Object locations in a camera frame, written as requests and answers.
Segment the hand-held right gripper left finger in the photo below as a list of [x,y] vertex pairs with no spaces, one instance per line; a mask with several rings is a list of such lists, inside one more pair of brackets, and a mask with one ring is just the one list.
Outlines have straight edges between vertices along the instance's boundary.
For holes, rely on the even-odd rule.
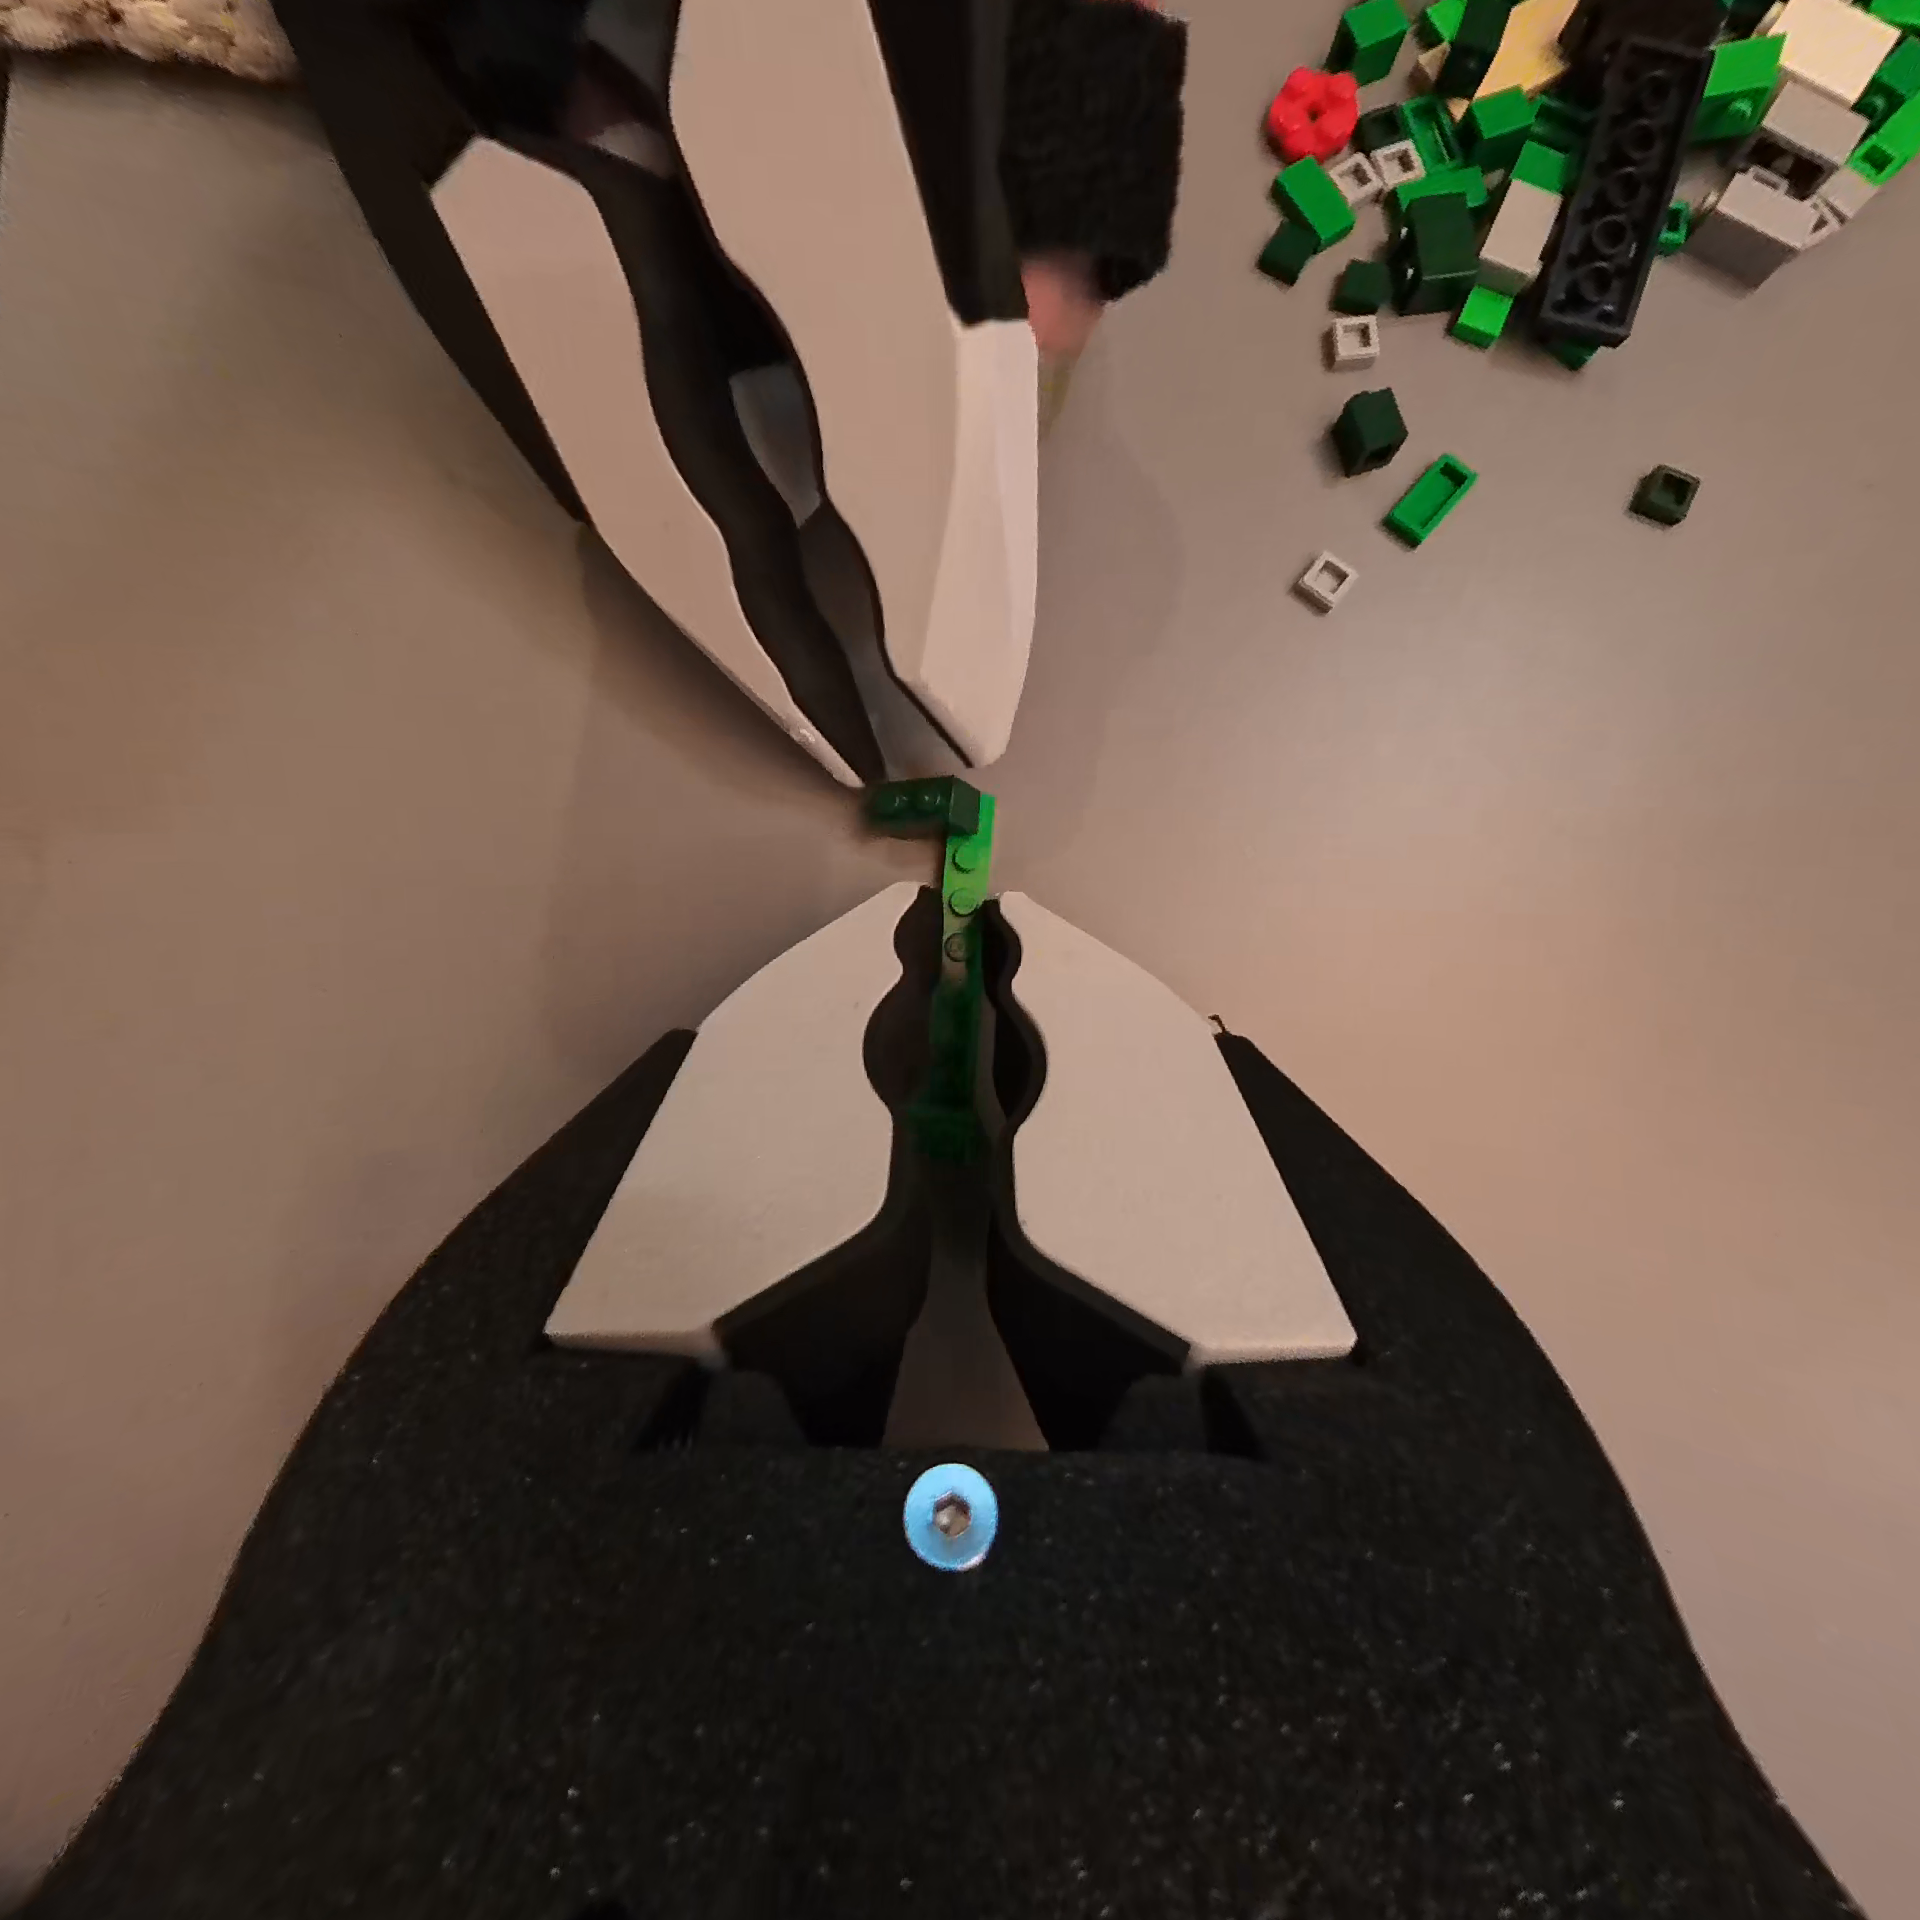
[[815,1446],[887,1436],[933,1264],[911,1090],[933,894],[890,883],[687,1040],[540,1334],[780,1389]]

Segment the long green lego strip assembly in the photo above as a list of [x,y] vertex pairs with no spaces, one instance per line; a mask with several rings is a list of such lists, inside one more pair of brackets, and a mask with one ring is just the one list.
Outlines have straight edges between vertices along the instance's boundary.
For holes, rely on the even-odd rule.
[[989,900],[998,797],[967,778],[896,778],[864,787],[864,826],[882,833],[933,833],[941,862],[941,977],[931,994],[931,1067],[906,1121],[941,1163],[969,1163],[984,1147],[976,1099],[983,1067],[983,909]]

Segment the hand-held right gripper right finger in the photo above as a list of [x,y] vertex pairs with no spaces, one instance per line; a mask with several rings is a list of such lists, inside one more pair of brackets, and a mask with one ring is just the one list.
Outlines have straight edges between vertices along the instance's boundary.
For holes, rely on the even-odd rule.
[[1231,1072],[1171,981],[1002,894],[984,1303],[1048,1451],[1097,1451],[1138,1383],[1352,1360],[1359,1327]]

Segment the pile of lego pieces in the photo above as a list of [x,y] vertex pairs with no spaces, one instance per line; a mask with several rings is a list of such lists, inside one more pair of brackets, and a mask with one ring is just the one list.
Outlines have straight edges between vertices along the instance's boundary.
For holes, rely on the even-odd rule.
[[[1719,51],[1653,267],[1688,254],[1752,290],[1914,173],[1914,5],[1367,0],[1341,5],[1318,64],[1359,81],[1359,134],[1336,162],[1280,168],[1280,228],[1256,270],[1298,282],[1379,212],[1380,245],[1330,282],[1336,320],[1440,313],[1471,350],[1490,350],[1513,325],[1539,337],[1539,270],[1620,37]],[[1539,345],[1563,372],[1600,353]]]

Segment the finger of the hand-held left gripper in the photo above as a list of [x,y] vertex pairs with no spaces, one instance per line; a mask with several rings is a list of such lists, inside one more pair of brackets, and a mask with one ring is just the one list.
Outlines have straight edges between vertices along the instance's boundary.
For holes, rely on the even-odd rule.
[[984,766],[1040,609],[1040,337],[998,193],[1002,5],[679,5],[668,128],[780,325],[906,702]]
[[434,212],[606,551],[835,785],[879,785],[879,723],[737,418],[679,193],[597,147],[474,134]]

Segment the bright green hollow lego tile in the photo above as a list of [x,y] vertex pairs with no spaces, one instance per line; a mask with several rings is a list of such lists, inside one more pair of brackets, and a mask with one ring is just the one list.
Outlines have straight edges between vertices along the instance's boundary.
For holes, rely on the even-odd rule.
[[1386,504],[1380,531],[1406,549],[1422,549],[1457,504],[1479,493],[1479,472],[1462,453],[1431,461],[1409,493]]

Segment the long black lego plate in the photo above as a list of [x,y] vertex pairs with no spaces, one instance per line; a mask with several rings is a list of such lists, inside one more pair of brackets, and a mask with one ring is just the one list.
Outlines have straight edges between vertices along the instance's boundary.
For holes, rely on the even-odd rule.
[[1539,337],[1617,350],[1633,335],[1710,64],[1710,44],[1612,46],[1583,177],[1539,270]]

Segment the person's left hand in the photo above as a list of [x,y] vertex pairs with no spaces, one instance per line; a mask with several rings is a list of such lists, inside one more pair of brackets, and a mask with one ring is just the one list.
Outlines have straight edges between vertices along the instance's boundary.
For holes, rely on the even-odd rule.
[[1078,358],[1105,320],[1097,261],[1078,250],[1023,254],[1023,307],[1041,366]]

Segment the red round lego piece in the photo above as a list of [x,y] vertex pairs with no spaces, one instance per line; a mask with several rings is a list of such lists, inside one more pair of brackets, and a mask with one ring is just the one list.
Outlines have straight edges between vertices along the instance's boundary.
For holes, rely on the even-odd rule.
[[1359,81],[1330,70],[1295,70],[1268,116],[1264,134],[1280,151],[1280,162],[1336,162],[1359,134]]

